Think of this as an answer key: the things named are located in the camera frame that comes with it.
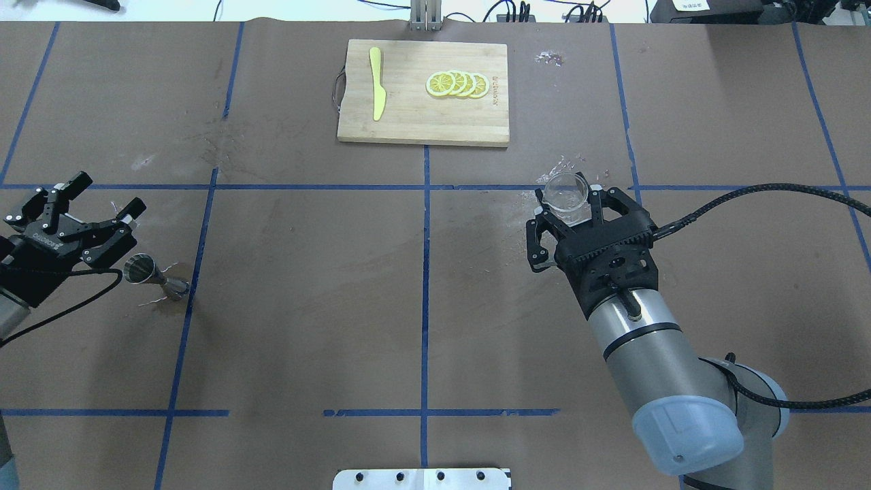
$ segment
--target lemon slice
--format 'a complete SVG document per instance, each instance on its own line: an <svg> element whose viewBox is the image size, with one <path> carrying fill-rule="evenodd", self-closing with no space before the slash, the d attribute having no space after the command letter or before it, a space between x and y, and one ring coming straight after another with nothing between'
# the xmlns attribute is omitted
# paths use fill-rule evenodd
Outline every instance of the lemon slice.
<svg viewBox="0 0 871 490"><path fill-rule="evenodd" d="M463 72L463 77L466 78L466 90L457 93L457 97L468 97L475 91L475 77L472 76L471 73Z"/></svg>
<svg viewBox="0 0 871 490"><path fill-rule="evenodd" d="M469 98L480 99L490 91L490 80L481 73L472 73L471 75L475 79L475 90L469 94Z"/></svg>
<svg viewBox="0 0 871 490"><path fill-rule="evenodd" d="M427 79L427 92L433 97L444 97L454 90L456 78L450 71L437 71Z"/></svg>
<svg viewBox="0 0 871 490"><path fill-rule="evenodd" d="M454 88L453 88L453 90L450 91L450 95L457 95L460 92L465 92L466 84L468 84L468 81L466 80L466 77L464 76L466 74L466 72L459 71L459 70L451 70L450 74L454 75Z"/></svg>

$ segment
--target robotic arm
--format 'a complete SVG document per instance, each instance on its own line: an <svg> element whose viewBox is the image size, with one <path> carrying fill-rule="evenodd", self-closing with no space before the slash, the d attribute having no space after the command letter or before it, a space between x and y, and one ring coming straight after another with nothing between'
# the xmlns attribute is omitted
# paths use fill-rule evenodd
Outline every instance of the robotic arm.
<svg viewBox="0 0 871 490"><path fill-rule="evenodd" d="M650 253L658 228L649 213L618 188L593 186L592 218L568 227L541 190L536 196L541 206L526 223L532 271L556 265L565 273L654 466L698 490L772 489L772 440L789 411L739 395L727 372L763 397L786 396L733 355L698 358L658 292ZM606 221L606 208L619 217ZM544 232L557 239L553 261Z"/></svg>
<svg viewBox="0 0 871 490"><path fill-rule="evenodd" d="M37 187L4 217L17 234L0 236L0 347L102 296L118 284L121 271L108 269L136 246L133 229L145 204L134 198L109 220L85 223L69 214L70 201L93 182L79 172L52 188ZM91 270L73 271L80 262ZM118 280L89 300L12 336L31 308L39 306L71 276L115 273ZM0 419L0 489L18 488L15 460Z"/></svg>

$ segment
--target metal bracket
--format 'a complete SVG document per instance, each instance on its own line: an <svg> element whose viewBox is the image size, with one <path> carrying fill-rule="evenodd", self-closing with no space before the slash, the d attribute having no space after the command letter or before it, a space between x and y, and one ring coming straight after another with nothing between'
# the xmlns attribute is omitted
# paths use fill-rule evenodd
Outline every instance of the metal bracket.
<svg viewBox="0 0 871 490"><path fill-rule="evenodd" d="M440 31L442 29L442 0L411 0L412 31Z"/></svg>
<svg viewBox="0 0 871 490"><path fill-rule="evenodd" d="M504 468L432 468L345 470L333 490L510 490L511 470Z"/></svg>

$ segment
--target blue tape line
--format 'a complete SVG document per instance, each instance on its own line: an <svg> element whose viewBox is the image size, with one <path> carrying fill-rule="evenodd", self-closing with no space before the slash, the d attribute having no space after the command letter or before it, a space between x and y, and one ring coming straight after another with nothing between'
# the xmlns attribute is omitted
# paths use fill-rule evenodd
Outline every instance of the blue tape line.
<svg viewBox="0 0 871 490"><path fill-rule="evenodd" d="M52 187L54 184L0 184L2 190ZM639 185L642 191L733 191L747 185ZM520 184L460 184L429 186L430 191L531 191L539 185ZM814 186L830 191L843 191L843 186ZM424 186L415 184L218 184L218 190L290 190L290 191L422 191ZM91 184L88 190L172 190L206 191L208 184ZM871 186L846 186L847 191L871 192Z"/></svg>
<svg viewBox="0 0 871 490"><path fill-rule="evenodd" d="M629 152L629 161L632 169L632 190L635 191L635 202L641 205L641 186L638 183L638 167L635 163L635 150L632 149L632 141L629 138L629 111L626 110L626 93L623 88L623 73L620 71L620 55L617 51L617 33L614 24L608 24L611 29L611 51L614 53L614 71L617 73L617 88L620 94L620 110L623 112L623 129L626 133L626 150Z"/></svg>
<svg viewBox="0 0 871 490"><path fill-rule="evenodd" d="M838 161L838 153L834 150L832 136L828 132L826 118L822 114L820 101L817 99L816 91L814 90L814 82L811 80L810 71L807 70L807 61L805 60L805 51L801 47L801 36L799 35L799 25L793 22L793 38L795 39L795 50L799 53L799 61L801 62L801 71L805 75L805 83L807 83L807 91L810 93L811 102L814 103L814 110L817 113L817 119L820 121L820 129L822 129L823 138L826 140L828 154L832 157L832 165L834 172L838 175L838 181L841 184L844 195L850 197L850 191L847 187L847 179L844 177L844 172L841 169L841 163ZM871 272L871 253L868 252L868 244L865 242L865 234L862 233L862 227L859 224L859 218L856 216L856 211L850 208L850 219L853 221L853 228L856 230L856 237L859 239L859 246L862 249L862 254L865 256L865 265L868 267L868 272Z"/></svg>
<svg viewBox="0 0 871 490"><path fill-rule="evenodd" d="M542 188L539 185L522 184L461 184L459 186L439 185L430 186L434 191L534 191Z"/></svg>
<svg viewBox="0 0 871 490"><path fill-rule="evenodd" d="M323 416L332 417L552 417L558 408L433 408L426 411L410 409L351 409L325 410Z"/></svg>
<svg viewBox="0 0 871 490"><path fill-rule="evenodd" d="M871 406L839 406L826 410L790 410L790 413L871 413Z"/></svg>
<svg viewBox="0 0 871 490"><path fill-rule="evenodd" d="M30 112L30 104L33 103L33 98L37 95L39 81L42 79L43 72L45 72L45 66L49 62L51 48L52 46L54 46L55 39L57 39L57 31L59 29L60 23L55 22L54 29L51 30L51 37L49 37L49 43L45 46L43 61L39 64L37 76L33 79L33 85L30 87L30 94L28 94L27 96L27 101L24 102L24 109L21 111L21 118L18 120L18 126L15 128L15 133L12 135L12 141L9 145L9 152L6 153L6 161L3 163L3 170L0 170L0 183L3 183L3 181L6 180L6 173L9 172L9 165L12 163L12 156L15 154L16 146L18 146L18 138L21 137L21 131L24 129L24 122L25 120L27 120L28 112Z"/></svg>
<svg viewBox="0 0 871 490"><path fill-rule="evenodd" d="M4 408L5 417L229 417L229 410L149 410L99 408Z"/></svg>
<svg viewBox="0 0 871 490"><path fill-rule="evenodd" d="M245 23L239 23L239 33L236 34L236 51L233 53L233 68L230 70L230 83L226 86L226 101L224 102L224 118L230 114L230 102L233 101L233 85L236 83L236 67L239 66L239 52L242 50L242 32Z"/></svg>
<svg viewBox="0 0 871 490"><path fill-rule="evenodd" d="M431 417L552 417L558 413L558 408L439 408L428 411Z"/></svg>
<svg viewBox="0 0 871 490"><path fill-rule="evenodd" d="M423 286L421 308L421 468L429 465L429 145L423 146Z"/></svg>
<svg viewBox="0 0 871 490"><path fill-rule="evenodd" d="M185 323L181 329L181 341L179 342L179 356L175 363L175 374L172 377L172 391L169 396L169 411L170 414L166 417L166 425L164 426L163 444L160 447L160 459L158 460L158 471L154 478L154 490L159 490L163 483L163 472L166 467L166 453L169 450L169 440L172 436L172 412L175 410L176 400L179 396L179 383L181 382L181 372L185 365L185 351L187 349L187 336L191 329L191 318L193 316L193 299L197 295L197 286L199 285L199 271L203 263L203 254L206 251L206 236L209 232L209 220L212 217L212 202L214 200L215 188L218 184L218 168L212 170L212 180L209 182L209 194L206 197L206 210L203 213L203 223L199 229L199 245L197 247L197 258L193 264L193 274L191 278L191 292L187 297L187 309L185 311Z"/></svg>
<svg viewBox="0 0 871 490"><path fill-rule="evenodd" d="M163 444L160 445L158 471L154 476L154 490L160 490L160 487L163 485L163 473L166 469L166 454L169 452L169 436L172 433L173 420L175 420L175 418L167 417L166 422L164 423L164 439Z"/></svg>
<svg viewBox="0 0 871 490"><path fill-rule="evenodd" d="M402 184L219 184L220 190L281 191L422 191L424 186Z"/></svg>
<svg viewBox="0 0 871 490"><path fill-rule="evenodd" d="M795 38L795 49L799 52L799 61L801 62L801 71L805 74L805 82L807 83L807 91L811 94L811 102L814 103L814 110L817 113L817 119L820 121L820 128L822 128L822 135L826 139L826 146L828 146L828 154L832 157L832 163L834 164L834 171L838 174L838 181L841 183L842 187L847 186L847 181L844 179L844 173L841 171L841 164L838 161L838 155L834 152L834 145L832 144L832 137L828 133L828 126L826 126L826 118L822 115L822 109L820 109L820 101L817 100L816 91L814 90L814 82L811 81L810 72L807 70L807 63L805 62L805 51L801 47L801 38L799 37L799 25L793 22L793 37Z"/></svg>
<svg viewBox="0 0 871 490"><path fill-rule="evenodd" d="M230 416L229 410L176 410L173 417L215 417L224 418Z"/></svg>
<svg viewBox="0 0 871 490"><path fill-rule="evenodd" d="M324 417L420 417L421 411L416 408L409 409L361 409L361 410L325 410Z"/></svg>

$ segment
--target metal jigger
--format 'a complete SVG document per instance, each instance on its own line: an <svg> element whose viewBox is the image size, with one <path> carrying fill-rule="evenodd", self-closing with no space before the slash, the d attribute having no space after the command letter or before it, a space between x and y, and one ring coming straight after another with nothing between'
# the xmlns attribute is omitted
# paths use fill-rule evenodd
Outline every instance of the metal jigger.
<svg viewBox="0 0 871 490"><path fill-rule="evenodd" d="M124 264L124 279L133 284L159 284L166 297L178 301L191 292L191 284L175 277L163 275L158 263L148 254L136 254Z"/></svg>

